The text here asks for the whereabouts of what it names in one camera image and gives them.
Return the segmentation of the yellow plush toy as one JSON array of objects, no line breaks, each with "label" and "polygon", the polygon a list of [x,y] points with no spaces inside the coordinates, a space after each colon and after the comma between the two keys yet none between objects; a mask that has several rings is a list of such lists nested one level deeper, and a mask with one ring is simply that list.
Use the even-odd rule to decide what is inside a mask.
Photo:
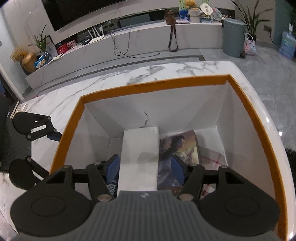
[{"label": "yellow plush toy", "polygon": [[185,0],[185,8],[190,9],[190,8],[196,8],[197,4],[195,0]]}]

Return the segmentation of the white rectangular box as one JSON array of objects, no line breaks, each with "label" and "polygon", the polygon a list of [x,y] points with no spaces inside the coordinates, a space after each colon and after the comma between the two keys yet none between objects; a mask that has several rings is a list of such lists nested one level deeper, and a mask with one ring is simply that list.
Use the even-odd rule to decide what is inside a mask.
[{"label": "white rectangular box", "polygon": [[121,150],[118,192],[156,191],[158,163],[158,127],[126,130]]}]

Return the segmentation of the grey green trash bin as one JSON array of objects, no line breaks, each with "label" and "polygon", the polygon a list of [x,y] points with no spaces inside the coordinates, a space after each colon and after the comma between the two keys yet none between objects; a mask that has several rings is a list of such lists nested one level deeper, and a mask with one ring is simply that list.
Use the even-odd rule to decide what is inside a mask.
[{"label": "grey green trash bin", "polygon": [[239,58],[244,51],[244,33],[246,24],[241,20],[223,20],[223,45],[225,54]]}]

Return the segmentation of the pink checkered bag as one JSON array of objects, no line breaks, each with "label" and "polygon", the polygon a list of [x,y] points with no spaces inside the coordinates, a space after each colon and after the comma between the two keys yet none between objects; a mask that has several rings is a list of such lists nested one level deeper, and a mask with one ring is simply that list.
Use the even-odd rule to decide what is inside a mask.
[{"label": "pink checkered bag", "polygon": [[248,55],[256,54],[256,43],[252,35],[249,33],[245,34],[244,52]]}]

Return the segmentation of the black television screen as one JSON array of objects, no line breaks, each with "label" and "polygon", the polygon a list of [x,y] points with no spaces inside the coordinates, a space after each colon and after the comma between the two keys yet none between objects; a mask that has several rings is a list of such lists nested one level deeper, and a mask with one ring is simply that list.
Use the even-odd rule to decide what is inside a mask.
[{"label": "black television screen", "polygon": [[107,6],[121,3],[114,0],[42,0],[54,31]]}]

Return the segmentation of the orange white storage box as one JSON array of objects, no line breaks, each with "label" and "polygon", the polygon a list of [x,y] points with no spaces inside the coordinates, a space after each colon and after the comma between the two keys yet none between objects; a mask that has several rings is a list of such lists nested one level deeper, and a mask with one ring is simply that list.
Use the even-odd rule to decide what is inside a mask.
[{"label": "orange white storage box", "polygon": [[119,152],[152,152],[160,138],[194,130],[201,149],[276,199],[282,240],[295,234],[293,182],[285,148],[244,76],[203,75],[94,91],[79,98],[51,169],[81,166]]}]

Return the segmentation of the potted green plant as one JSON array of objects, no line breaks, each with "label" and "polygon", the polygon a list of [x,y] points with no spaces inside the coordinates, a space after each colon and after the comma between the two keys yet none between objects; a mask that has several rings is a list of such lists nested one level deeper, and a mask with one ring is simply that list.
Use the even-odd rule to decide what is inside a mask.
[{"label": "potted green plant", "polygon": [[260,23],[270,22],[270,19],[263,18],[262,15],[273,10],[273,8],[268,7],[264,9],[259,9],[260,1],[257,0],[251,6],[249,3],[246,3],[246,6],[243,6],[243,3],[240,1],[232,1],[234,6],[238,9],[239,13],[242,15],[242,20],[246,24],[247,32],[252,36],[256,36],[257,29]]}]

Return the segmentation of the plaid fabric case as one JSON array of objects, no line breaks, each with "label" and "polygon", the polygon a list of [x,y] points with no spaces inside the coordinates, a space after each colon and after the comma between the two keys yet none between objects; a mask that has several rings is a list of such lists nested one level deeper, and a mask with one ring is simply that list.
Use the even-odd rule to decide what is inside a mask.
[{"label": "plaid fabric case", "polygon": [[[220,166],[227,166],[225,157],[221,153],[204,147],[200,147],[199,151],[201,157],[201,164],[205,167],[206,170],[218,170]],[[204,184],[200,200],[208,194],[214,192],[215,189],[216,184]]]}]

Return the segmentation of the white round fan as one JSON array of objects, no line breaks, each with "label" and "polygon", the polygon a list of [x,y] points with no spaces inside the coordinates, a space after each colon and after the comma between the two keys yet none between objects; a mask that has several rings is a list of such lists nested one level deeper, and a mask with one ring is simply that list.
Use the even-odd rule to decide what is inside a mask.
[{"label": "white round fan", "polygon": [[207,16],[211,16],[212,13],[213,13],[212,7],[209,4],[207,4],[207,3],[202,3],[200,5],[200,9]]}]

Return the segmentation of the gold vase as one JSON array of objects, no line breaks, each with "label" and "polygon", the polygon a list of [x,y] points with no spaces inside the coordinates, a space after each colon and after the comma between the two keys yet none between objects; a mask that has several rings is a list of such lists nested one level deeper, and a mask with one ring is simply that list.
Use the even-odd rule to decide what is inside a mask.
[{"label": "gold vase", "polygon": [[34,66],[36,61],[37,61],[36,54],[33,52],[30,52],[23,57],[21,65],[27,72],[33,73],[36,70],[36,67]]}]

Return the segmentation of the illustrated card box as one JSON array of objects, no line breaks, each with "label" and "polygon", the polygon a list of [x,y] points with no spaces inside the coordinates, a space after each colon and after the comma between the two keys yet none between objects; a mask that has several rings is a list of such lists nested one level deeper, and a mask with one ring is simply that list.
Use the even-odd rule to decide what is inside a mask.
[{"label": "illustrated card box", "polygon": [[160,140],[157,189],[179,192],[187,179],[189,166],[200,163],[199,156],[193,130]]}]

